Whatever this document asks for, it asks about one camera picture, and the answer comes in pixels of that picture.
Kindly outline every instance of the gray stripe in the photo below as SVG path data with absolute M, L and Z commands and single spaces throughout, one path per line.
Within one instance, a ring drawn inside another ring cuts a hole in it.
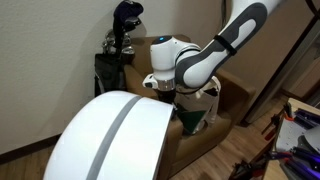
M 87 180 L 96 180 L 98 178 L 101 166 L 103 161 L 108 153 L 109 147 L 116 136 L 122 122 L 132 109 L 132 107 L 141 99 L 141 96 L 134 97 L 131 99 L 120 111 L 116 119 L 113 121 L 112 125 L 110 126 L 108 132 L 104 136 L 102 143 L 98 149 L 96 156 L 94 157 L 93 163 L 90 167 Z

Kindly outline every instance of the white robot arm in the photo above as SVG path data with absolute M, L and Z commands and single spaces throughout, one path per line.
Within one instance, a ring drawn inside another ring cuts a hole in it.
M 157 38 L 150 50 L 154 73 L 145 78 L 143 86 L 160 92 L 174 91 L 176 84 L 193 89 L 202 87 L 256 34 L 282 1 L 233 0 L 229 23 L 203 50 L 171 36 Z

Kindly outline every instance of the wooden floor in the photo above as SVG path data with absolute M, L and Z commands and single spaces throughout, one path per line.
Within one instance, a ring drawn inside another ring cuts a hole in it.
M 270 117 L 278 113 L 285 97 L 274 100 L 273 108 L 247 128 L 236 126 L 216 148 L 194 161 L 171 180 L 228 179 L 233 165 L 242 159 L 249 162 L 268 142 L 261 135 Z M 53 146 L 0 165 L 0 180 L 40 180 Z

